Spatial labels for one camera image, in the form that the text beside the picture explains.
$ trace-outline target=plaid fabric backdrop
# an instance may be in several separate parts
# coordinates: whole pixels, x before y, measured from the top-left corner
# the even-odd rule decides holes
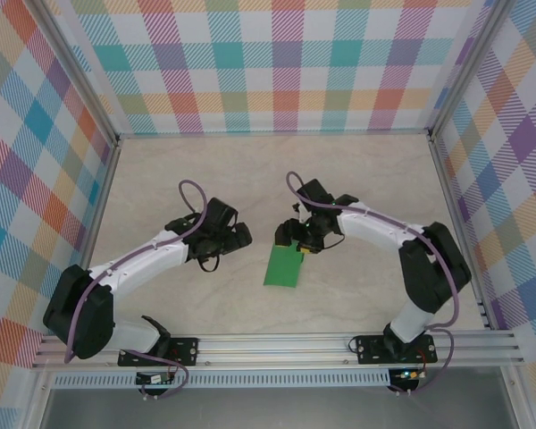
[[[483,1],[48,3],[116,128],[156,134],[423,129]]]
[[[481,8],[479,16],[476,18],[476,22],[474,23],[473,28],[468,35],[468,38],[466,38],[465,44],[463,45],[463,48],[461,49],[460,54],[456,58],[455,64],[453,65],[453,68],[451,69],[451,72],[448,75],[447,80],[445,81],[445,86],[441,90],[439,98],[437,98],[437,102],[432,109],[431,116],[429,117],[429,121],[427,122],[426,128],[431,129],[434,125],[435,119],[437,119],[437,115],[440,112],[440,108],[443,106],[443,103],[445,103],[448,92],[455,84],[456,78],[458,77],[459,72],[461,72],[467,56],[471,52],[471,48],[473,47],[474,41],[481,33],[482,27],[484,26],[484,23],[489,17],[490,10],[492,9],[492,6],[496,3],[496,1],[497,0],[485,0],[484,6]]]
[[[536,411],[536,0],[519,0],[443,132],[484,289],[529,364]]]
[[[1,429],[61,271],[80,260],[109,149],[22,1],[0,0]]]

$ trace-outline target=red wire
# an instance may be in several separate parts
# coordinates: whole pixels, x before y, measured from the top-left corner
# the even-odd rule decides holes
[[[417,351],[421,355],[421,358],[423,358],[423,372],[425,373],[425,375],[427,375],[427,357],[421,349],[417,349]]]
[[[173,349],[172,352],[175,354],[175,356],[178,356],[179,353],[177,353],[177,350],[176,349]],[[176,374],[177,374],[177,371],[179,371],[179,367],[178,366],[175,366],[175,372],[171,374],[171,366],[169,366],[167,368],[167,375],[169,376],[169,378],[173,378]]]

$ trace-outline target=gray floor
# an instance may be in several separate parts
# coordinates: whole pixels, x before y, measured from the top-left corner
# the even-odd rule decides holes
[[[382,330],[406,293],[397,254],[369,243],[346,240],[307,256],[295,289],[263,286],[276,227],[294,215],[284,181],[292,169],[306,181],[319,179],[335,196],[349,193],[401,220],[451,225],[423,135],[125,140],[94,263],[126,253],[186,215],[177,192],[184,178],[236,207],[254,243],[223,257],[216,273],[202,273],[193,262],[159,275],[123,300],[119,314],[150,315],[176,333]],[[196,192],[188,195],[198,202]],[[482,328],[471,288],[460,295],[453,329]],[[446,305],[438,319],[451,312]]]
[[[143,401],[130,391],[53,391],[43,429],[510,429],[498,369],[451,369],[430,390],[187,389]]]

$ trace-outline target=aluminum frame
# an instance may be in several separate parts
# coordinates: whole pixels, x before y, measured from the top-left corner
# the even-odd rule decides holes
[[[357,357],[348,349],[349,341],[361,334],[306,333],[306,334],[231,334],[231,335],[178,335],[197,337],[198,356],[195,368],[220,370],[264,371],[268,369],[346,369],[346,368],[404,368],[404,364],[359,365]],[[444,333],[433,333],[440,367],[448,357],[450,342]],[[455,354],[451,366],[516,366],[523,363],[523,355],[514,334],[510,331],[456,331]],[[65,344],[56,337],[45,337],[34,368],[38,371],[108,371],[119,370],[119,350],[104,350],[87,360],[75,358],[63,363]],[[163,369],[162,366],[150,366]]]
[[[68,74],[70,81],[83,98],[84,104],[91,112],[97,126],[104,133],[105,138],[111,141],[113,146],[117,146],[117,130],[112,125],[99,97],[89,83],[85,72],[80,66],[80,62],[65,40],[49,8],[44,5],[43,0],[24,0],[24,4],[44,33],[44,36],[55,52],[55,56],[59,59],[60,64]]]
[[[444,160],[440,154],[439,150],[439,141],[436,139],[436,136],[427,136],[427,143],[431,151],[432,160],[435,164],[435,169],[439,176],[440,186],[442,187],[443,195],[445,201],[447,202],[448,212],[450,213],[451,222],[455,227],[456,237],[458,240],[459,247],[465,256],[465,259],[469,266],[471,267],[471,272],[473,278],[471,284],[473,285],[474,295],[482,303],[484,308],[485,316],[488,320],[491,329],[495,329],[493,332],[502,332],[498,330],[498,322],[492,311],[488,309],[490,306],[490,299],[485,293],[484,288],[482,287],[482,273],[478,264],[476,264],[476,259],[473,253],[473,249],[468,245],[466,240],[467,234],[465,230],[465,225],[461,221],[460,210],[456,203],[456,200],[453,198],[450,179],[447,175],[447,170],[444,167]],[[530,405],[530,398],[528,396],[528,391],[524,388],[523,385],[523,369],[520,366],[502,366],[501,368],[502,377],[507,388],[507,394],[512,404],[512,408],[515,413],[515,419],[518,425],[524,429],[536,429],[536,419],[532,413],[532,407]]]
[[[99,193],[99,199],[97,201],[96,209],[93,213],[91,226],[86,236],[85,243],[83,245],[83,252],[81,253],[80,266],[83,268],[89,267],[91,263],[91,257],[96,246],[97,235],[101,228],[101,221],[104,217],[105,207],[107,206],[107,200],[109,199],[109,191],[113,184],[113,178],[115,177],[115,171],[117,170],[117,163],[121,155],[121,146],[113,146],[109,152],[109,162],[107,164],[107,171],[105,172],[104,183],[101,186]]]
[[[358,131],[251,131],[251,132],[207,132],[206,134],[179,134],[163,132],[159,134],[131,134],[123,133],[121,140],[144,139],[201,139],[207,137],[281,137],[281,136],[385,136],[428,134],[420,128],[399,128],[396,130],[358,130]]]
[[[53,373],[32,373],[31,400],[18,421],[18,429],[38,429],[42,425],[54,381]]]
[[[502,24],[515,6],[516,1],[517,0],[496,0],[495,4],[492,6],[489,17],[484,22],[478,37],[474,40],[473,47],[471,48],[454,85],[448,92],[447,98],[439,110],[439,114],[435,118],[435,122],[431,129],[431,135],[434,136],[434,138],[437,138],[437,136],[440,135],[441,131],[445,128],[458,107],[461,98],[466,92],[468,84],[481,67],[484,57],[489,52],[490,45],[492,45],[492,42],[502,28]]]

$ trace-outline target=vented metal strip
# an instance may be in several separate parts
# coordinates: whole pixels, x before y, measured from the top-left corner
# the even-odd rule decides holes
[[[172,384],[182,383],[178,374]],[[190,372],[186,388],[271,388],[388,386],[387,369],[296,370],[296,371],[198,371]],[[52,389],[138,389],[132,372],[58,373]]]

